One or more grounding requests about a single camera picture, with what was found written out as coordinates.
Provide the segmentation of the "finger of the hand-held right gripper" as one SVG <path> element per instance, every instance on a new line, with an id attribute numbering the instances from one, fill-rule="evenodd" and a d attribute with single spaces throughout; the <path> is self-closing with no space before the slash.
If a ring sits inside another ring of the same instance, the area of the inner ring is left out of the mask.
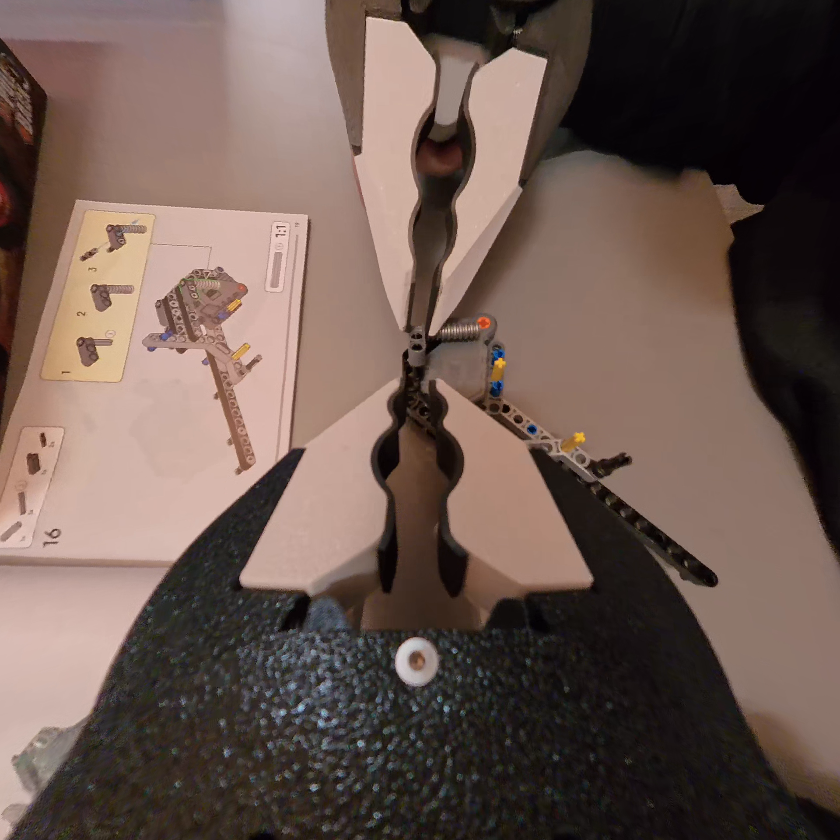
<path id="1" fill-rule="evenodd" d="M 416 147 L 435 103 L 438 67 L 407 23 L 369 16 L 364 35 L 358 181 L 385 294 L 397 327 L 405 329 L 420 203 Z"/>
<path id="2" fill-rule="evenodd" d="M 427 331 L 435 334 L 466 294 L 522 193 L 520 175 L 547 60 L 508 49 L 470 80 L 468 172 L 452 204 L 454 233 L 439 269 Z"/>

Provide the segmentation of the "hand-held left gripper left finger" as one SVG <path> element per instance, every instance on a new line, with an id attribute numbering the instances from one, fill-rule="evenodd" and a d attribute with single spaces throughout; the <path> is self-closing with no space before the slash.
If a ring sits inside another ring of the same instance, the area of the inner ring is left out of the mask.
<path id="1" fill-rule="evenodd" d="M 305 448 L 239 576 L 249 590 L 336 601 L 360 624 L 365 600 L 390 592 L 396 504 L 387 480 L 400 462 L 398 377 Z"/>

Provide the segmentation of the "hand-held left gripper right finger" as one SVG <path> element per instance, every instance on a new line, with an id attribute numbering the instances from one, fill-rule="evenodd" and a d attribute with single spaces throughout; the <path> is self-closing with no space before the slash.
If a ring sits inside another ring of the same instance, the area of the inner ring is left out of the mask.
<path id="1" fill-rule="evenodd" d="M 590 589 L 592 572 L 524 442 L 441 379 L 429 384 L 429 412 L 448 481 L 437 529 L 447 592 L 485 624 L 500 601 Z"/>

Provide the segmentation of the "grey toy brick model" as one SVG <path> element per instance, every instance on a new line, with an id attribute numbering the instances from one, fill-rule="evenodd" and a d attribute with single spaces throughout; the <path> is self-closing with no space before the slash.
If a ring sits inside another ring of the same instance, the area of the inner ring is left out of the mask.
<path id="1" fill-rule="evenodd" d="M 494 317 L 481 313 L 472 318 L 450 320 L 432 335 L 423 325 L 412 326 L 406 333 L 406 412 L 426 436 L 435 439 L 437 435 L 427 383 L 432 375 L 442 375 L 532 454 L 543 453 L 559 469 L 573 476 L 601 508 L 611 512 L 615 521 L 622 522 L 651 554 L 675 569 L 683 580 L 709 588 L 718 585 L 718 576 L 711 568 L 604 483 L 604 478 L 632 464 L 629 454 L 591 457 L 585 451 L 584 434 L 556 437 L 509 402 L 504 382 L 507 352 L 497 338 Z"/>

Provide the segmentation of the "toy brick instruction booklet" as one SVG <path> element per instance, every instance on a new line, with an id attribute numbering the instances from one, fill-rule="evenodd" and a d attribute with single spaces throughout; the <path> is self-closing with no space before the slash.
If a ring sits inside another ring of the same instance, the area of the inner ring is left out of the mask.
<path id="1" fill-rule="evenodd" d="M 2 565 L 168 565 L 289 450 L 309 217 L 77 201 L 2 444 Z"/>

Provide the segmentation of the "person's black clothing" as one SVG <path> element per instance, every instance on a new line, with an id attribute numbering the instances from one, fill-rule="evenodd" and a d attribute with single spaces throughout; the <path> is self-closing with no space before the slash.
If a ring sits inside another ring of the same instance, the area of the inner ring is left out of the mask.
<path id="1" fill-rule="evenodd" d="M 837 552 L 839 2 L 595 2 L 561 124 L 761 206 L 728 252 L 742 352 Z"/>

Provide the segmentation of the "clear plastic bag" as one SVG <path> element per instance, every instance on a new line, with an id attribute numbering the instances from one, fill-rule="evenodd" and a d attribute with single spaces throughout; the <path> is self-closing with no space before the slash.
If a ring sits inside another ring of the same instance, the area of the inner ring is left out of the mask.
<path id="1" fill-rule="evenodd" d="M 88 720 L 86 716 L 66 728 L 42 728 L 21 753 L 13 756 L 13 769 L 32 802 L 67 761 Z"/>

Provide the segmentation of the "dark toy brick box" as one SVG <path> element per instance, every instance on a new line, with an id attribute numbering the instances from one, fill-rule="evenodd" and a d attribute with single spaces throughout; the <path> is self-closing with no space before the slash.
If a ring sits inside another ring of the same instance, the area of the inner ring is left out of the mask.
<path id="1" fill-rule="evenodd" d="M 47 96 L 1 43 L 1 399 L 14 340 Z"/>

